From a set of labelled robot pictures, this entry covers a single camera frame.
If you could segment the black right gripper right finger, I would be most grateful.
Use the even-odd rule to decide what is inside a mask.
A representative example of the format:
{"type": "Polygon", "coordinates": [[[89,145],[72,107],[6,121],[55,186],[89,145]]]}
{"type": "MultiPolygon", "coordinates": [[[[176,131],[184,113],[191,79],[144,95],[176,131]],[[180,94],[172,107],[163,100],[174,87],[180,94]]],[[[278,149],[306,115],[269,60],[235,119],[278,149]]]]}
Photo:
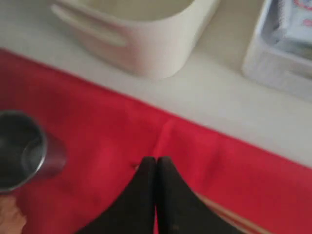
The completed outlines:
{"type": "Polygon", "coordinates": [[[210,210],[165,156],[156,165],[156,213],[160,234],[240,234],[210,210]]]}

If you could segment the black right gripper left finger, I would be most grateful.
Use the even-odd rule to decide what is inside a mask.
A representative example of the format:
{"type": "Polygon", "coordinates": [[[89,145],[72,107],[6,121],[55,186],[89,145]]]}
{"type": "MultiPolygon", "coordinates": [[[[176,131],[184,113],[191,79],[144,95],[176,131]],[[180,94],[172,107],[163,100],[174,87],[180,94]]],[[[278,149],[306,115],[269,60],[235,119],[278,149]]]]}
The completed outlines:
{"type": "Polygon", "coordinates": [[[144,157],[117,199],[79,234],[152,234],[156,159],[144,157]]]}

